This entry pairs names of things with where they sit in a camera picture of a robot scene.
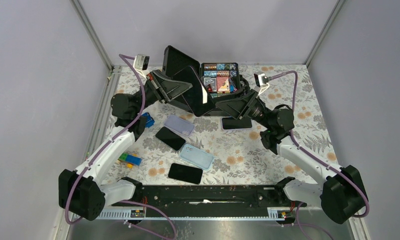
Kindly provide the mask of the bare black phone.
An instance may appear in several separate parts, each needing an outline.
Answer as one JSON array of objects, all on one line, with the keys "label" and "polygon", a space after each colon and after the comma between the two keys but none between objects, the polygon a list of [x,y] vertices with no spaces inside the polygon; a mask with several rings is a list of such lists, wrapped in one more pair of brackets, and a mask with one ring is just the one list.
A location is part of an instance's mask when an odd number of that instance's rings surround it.
[{"label": "bare black phone", "polygon": [[170,167],[168,177],[170,179],[199,185],[201,183],[203,170],[197,167],[173,163]]},{"label": "bare black phone", "polygon": [[196,117],[201,117],[215,108],[210,94],[192,66],[186,66],[177,72],[172,79],[192,84],[192,88],[184,92],[182,97]]}]

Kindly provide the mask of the bare dark blue phone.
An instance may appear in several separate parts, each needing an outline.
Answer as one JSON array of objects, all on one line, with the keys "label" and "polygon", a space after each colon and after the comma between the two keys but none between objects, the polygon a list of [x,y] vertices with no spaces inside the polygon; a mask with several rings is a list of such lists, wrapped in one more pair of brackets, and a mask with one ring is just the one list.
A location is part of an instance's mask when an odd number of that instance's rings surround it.
[{"label": "bare dark blue phone", "polygon": [[184,138],[180,137],[165,126],[162,127],[155,136],[175,151],[179,151],[186,144]]}]

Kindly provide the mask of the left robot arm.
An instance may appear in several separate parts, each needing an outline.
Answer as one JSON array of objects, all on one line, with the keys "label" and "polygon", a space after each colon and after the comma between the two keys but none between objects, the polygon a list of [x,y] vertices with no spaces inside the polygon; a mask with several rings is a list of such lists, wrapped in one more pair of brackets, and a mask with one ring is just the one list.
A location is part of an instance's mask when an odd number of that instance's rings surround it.
[{"label": "left robot arm", "polygon": [[117,93],[110,101],[112,115],[116,117],[112,137],[105,140],[92,155],[75,170],[64,169],[58,178],[59,206],[65,210],[69,225],[75,224],[69,214],[80,219],[96,219],[104,207],[127,201],[135,206],[143,199],[140,184],[135,180],[121,179],[103,185],[102,181],[124,151],[143,134],[146,118],[142,116],[146,107],[155,102],[168,103],[194,88],[197,76],[167,77],[153,70],[142,82],[136,74],[140,89],[134,94]]}]

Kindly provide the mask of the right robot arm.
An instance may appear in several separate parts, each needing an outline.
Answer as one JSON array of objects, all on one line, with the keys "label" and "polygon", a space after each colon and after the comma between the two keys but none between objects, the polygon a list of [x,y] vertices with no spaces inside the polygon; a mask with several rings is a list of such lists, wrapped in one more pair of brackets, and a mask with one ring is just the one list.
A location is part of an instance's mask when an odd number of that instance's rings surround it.
[{"label": "right robot arm", "polygon": [[338,224],[368,215],[369,199],[358,169],[352,165],[331,165],[301,146],[293,136],[293,107],[280,104],[269,109],[254,90],[242,97],[219,101],[216,107],[235,119],[250,118],[265,127],[260,132],[263,147],[291,161],[315,181],[311,184],[295,178],[283,180],[282,188],[274,193],[276,203],[287,206],[296,201],[320,207]]}]

